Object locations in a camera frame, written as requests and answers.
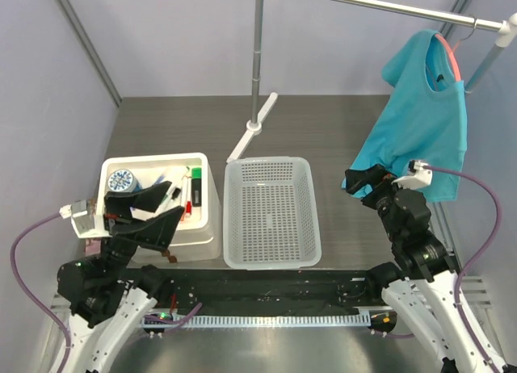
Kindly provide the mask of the blue t shirt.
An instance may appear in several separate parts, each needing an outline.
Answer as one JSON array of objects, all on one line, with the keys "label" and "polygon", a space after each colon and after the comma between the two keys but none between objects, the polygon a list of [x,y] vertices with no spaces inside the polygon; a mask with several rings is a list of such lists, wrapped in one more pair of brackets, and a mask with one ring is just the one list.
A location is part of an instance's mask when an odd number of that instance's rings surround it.
[{"label": "blue t shirt", "polygon": [[412,160],[445,169],[422,189],[430,203],[454,201],[455,175],[467,151],[468,115],[464,82],[456,79],[439,33],[422,30],[385,64],[381,76],[393,91],[351,165],[376,164],[401,177]]}]

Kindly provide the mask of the pink clothes hanger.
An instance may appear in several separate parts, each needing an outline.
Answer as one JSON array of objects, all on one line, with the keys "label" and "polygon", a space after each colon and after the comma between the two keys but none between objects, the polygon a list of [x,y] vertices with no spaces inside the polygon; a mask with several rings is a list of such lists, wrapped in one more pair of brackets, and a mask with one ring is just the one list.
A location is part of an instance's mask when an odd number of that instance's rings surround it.
[{"label": "pink clothes hanger", "polygon": [[466,41],[467,39],[469,39],[472,36],[472,34],[473,33],[469,34],[465,38],[462,38],[462,39],[458,40],[453,46],[451,46],[448,43],[448,41],[444,38],[443,35],[441,35],[439,33],[435,34],[435,38],[442,44],[442,46],[443,46],[443,48],[444,48],[444,50],[445,50],[445,52],[447,54],[449,67],[450,67],[450,69],[452,71],[453,77],[454,77],[456,82],[461,80],[461,74],[460,74],[460,67],[459,67],[458,62],[456,60],[455,51],[460,46],[460,43]]}]

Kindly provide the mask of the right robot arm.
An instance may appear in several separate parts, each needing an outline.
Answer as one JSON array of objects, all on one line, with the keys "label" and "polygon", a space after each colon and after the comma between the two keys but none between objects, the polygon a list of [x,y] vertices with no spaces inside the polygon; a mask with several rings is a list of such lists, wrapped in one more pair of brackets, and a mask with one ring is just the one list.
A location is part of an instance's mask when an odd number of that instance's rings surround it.
[{"label": "right robot arm", "polygon": [[382,165],[346,171],[348,194],[370,187],[361,203],[380,217],[394,256],[367,272],[365,295],[374,304],[386,303],[442,372],[514,372],[464,296],[465,271],[430,229],[431,210],[421,189],[444,171],[421,160],[411,161],[401,177]]}]

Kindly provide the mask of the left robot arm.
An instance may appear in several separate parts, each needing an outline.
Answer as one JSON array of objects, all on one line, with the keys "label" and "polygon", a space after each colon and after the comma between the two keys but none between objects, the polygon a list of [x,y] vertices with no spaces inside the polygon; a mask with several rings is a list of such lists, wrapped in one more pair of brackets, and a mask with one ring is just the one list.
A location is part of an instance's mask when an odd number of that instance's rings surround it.
[{"label": "left robot arm", "polygon": [[174,284],[147,265],[134,276],[127,266],[138,248],[168,255],[185,211],[171,206],[174,184],[163,181],[134,192],[109,191],[102,201],[77,201],[60,210],[80,238],[98,238],[97,254],[67,262],[57,292],[69,302],[69,332],[53,372],[107,372],[121,346],[153,307],[166,306]]}]

